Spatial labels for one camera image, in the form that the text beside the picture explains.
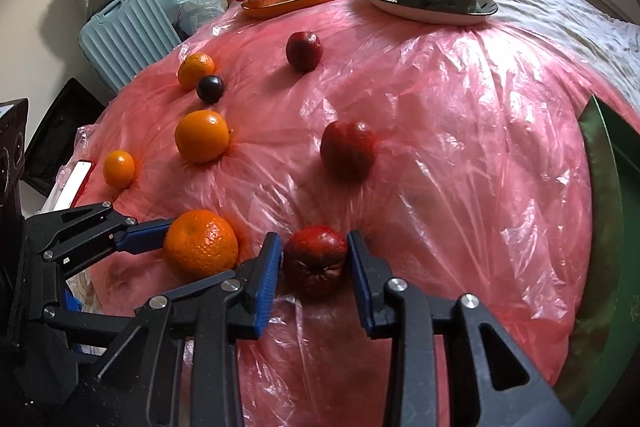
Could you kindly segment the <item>green tray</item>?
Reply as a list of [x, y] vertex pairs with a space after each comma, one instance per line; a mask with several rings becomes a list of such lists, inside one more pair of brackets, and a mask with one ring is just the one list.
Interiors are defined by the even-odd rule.
[[594, 96], [578, 118], [592, 195], [582, 303], [555, 391], [576, 426], [630, 414], [639, 396], [639, 133]]

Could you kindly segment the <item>red apple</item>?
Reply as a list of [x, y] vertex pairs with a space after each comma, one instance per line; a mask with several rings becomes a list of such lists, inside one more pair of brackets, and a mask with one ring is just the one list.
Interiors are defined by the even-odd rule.
[[314, 32], [296, 31], [288, 37], [285, 55], [288, 64], [296, 72], [306, 74], [314, 70], [319, 65], [322, 54], [322, 43]]
[[309, 225], [294, 233], [283, 251], [288, 291], [302, 300], [320, 301], [341, 286], [347, 255], [345, 237], [326, 225]]
[[362, 183], [375, 164], [376, 143], [375, 133], [365, 122], [333, 121], [322, 133], [322, 165], [337, 182]]

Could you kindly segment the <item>light blue suitcase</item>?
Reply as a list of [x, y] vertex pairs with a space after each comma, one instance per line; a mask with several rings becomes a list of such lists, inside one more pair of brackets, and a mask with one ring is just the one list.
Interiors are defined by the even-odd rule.
[[114, 0], [78, 36], [82, 54], [114, 93], [180, 42], [158, 0]]

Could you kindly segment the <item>small orange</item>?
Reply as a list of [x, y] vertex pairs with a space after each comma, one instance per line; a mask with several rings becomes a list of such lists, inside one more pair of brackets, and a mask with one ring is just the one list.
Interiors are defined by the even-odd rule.
[[216, 63], [213, 57], [206, 53], [196, 52], [189, 54], [178, 69], [178, 81], [183, 90], [190, 91], [198, 87], [200, 80], [207, 76], [213, 76], [216, 72]]
[[113, 188], [127, 188], [136, 174], [134, 158], [126, 150], [112, 150], [103, 161], [103, 179]]

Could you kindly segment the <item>dark box with drawings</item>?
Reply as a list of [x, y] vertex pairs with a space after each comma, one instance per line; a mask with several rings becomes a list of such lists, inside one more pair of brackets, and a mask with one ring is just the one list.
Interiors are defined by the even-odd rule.
[[1, 221], [20, 213], [20, 183], [25, 165], [27, 98], [1, 103]]

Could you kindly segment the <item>dark purple plum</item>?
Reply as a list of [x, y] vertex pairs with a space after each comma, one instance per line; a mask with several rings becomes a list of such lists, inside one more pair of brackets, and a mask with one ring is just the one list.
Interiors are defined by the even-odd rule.
[[198, 98], [206, 104], [216, 104], [224, 95], [226, 85], [224, 80], [216, 75], [203, 77], [196, 86]]

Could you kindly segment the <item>large bumpy orange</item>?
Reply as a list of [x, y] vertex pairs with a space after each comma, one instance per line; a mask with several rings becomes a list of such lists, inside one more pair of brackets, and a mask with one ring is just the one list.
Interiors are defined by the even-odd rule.
[[172, 272], [196, 281], [232, 270], [239, 243], [232, 226], [208, 209], [189, 210], [169, 225], [163, 257]]

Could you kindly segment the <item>pink plastic sheet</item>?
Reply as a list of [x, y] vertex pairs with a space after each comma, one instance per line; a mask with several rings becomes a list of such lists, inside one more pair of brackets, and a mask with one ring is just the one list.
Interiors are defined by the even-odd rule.
[[[306, 74], [285, 55], [296, 31], [323, 46]], [[196, 52], [213, 57], [226, 85], [214, 105], [178, 81]], [[427, 293], [480, 297], [556, 381], [590, 258], [578, 117], [591, 95], [637, 124], [637, 109], [603, 76], [508, 25], [427, 26], [368, 0], [262, 22], [233, 10], [140, 72], [79, 131], [73, 158], [93, 170], [78, 200], [108, 200], [141, 221], [213, 210], [232, 225], [242, 258], [270, 231], [359, 230], [372, 254]], [[224, 117], [230, 142], [216, 160], [192, 164], [175, 129], [201, 109]], [[322, 133], [337, 120], [363, 121], [378, 140], [362, 183], [337, 182], [322, 165]], [[112, 150], [136, 164], [123, 190], [103, 179]]]

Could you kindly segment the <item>orange plate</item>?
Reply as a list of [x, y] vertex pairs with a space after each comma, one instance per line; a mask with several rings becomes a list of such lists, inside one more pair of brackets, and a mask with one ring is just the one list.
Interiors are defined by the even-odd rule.
[[242, 12], [255, 20], [269, 20], [284, 14], [295, 12], [312, 6], [330, 2], [333, 0], [288, 0], [279, 3], [266, 5], [263, 8], [249, 8], [244, 3], [241, 4]]

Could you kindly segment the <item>white bed sheet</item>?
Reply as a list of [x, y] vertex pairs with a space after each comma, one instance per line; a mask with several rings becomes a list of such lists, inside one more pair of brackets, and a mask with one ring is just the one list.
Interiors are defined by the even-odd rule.
[[639, 26], [587, 0], [494, 0], [500, 23], [522, 28], [570, 52], [639, 106]]

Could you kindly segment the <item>round smooth orange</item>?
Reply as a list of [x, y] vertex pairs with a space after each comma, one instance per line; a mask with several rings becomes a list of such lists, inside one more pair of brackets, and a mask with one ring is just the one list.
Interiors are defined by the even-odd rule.
[[216, 160], [227, 150], [229, 142], [227, 121], [219, 113], [209, 109], [194, 110], [186, 114], [175, 129], [178, 152], [192, 164]]

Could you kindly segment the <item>white plate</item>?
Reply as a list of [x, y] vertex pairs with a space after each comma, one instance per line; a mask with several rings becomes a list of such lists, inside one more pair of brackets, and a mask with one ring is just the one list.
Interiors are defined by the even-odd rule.
[[390, 15], [431, 25], [475, 26], [485, 23], [498, 12], [494, 0], [476, 0], [475, 9], [468, 14], [410, 8], [396, 0], [369, 0], [376, 8]]

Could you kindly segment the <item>black flat panel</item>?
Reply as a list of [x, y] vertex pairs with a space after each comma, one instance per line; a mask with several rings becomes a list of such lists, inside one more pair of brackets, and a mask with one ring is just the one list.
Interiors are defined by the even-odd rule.
[[47, 197], [58, 170], [73, 155], [77, 130], [94, 124], [104, 109], [77, 79], [67, 80], [28, 144], [23, 173], [26, 184]]

